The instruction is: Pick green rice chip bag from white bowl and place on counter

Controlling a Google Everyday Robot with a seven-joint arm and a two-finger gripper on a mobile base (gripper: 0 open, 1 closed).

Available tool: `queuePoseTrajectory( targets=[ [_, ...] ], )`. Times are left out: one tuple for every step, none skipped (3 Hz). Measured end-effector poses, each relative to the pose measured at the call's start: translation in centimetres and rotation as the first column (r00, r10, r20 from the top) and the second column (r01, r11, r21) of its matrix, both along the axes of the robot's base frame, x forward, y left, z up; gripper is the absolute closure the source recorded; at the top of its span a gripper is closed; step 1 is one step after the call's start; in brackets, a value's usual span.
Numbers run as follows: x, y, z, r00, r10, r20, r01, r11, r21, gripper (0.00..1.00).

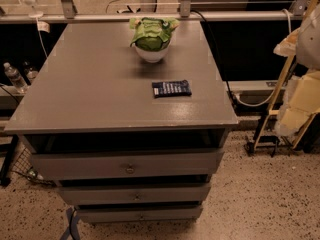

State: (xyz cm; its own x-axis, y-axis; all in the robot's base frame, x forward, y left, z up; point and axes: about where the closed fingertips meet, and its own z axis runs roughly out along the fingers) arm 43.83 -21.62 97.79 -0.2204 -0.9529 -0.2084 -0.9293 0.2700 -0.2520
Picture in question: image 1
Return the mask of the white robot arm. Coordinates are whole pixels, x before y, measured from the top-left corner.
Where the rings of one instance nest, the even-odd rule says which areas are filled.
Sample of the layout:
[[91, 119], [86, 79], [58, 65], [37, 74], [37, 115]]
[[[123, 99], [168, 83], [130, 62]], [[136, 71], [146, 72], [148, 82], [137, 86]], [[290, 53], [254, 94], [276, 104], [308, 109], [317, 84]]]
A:
[[320, 92], [320, 5], [273, 52], [283, 57], [295, 55], [297, 63], [308, 69], [303, 76], [288, 81], [277, 115], [276, 134], [290, 136], [320, 109], [320, 98], [316, 97]]

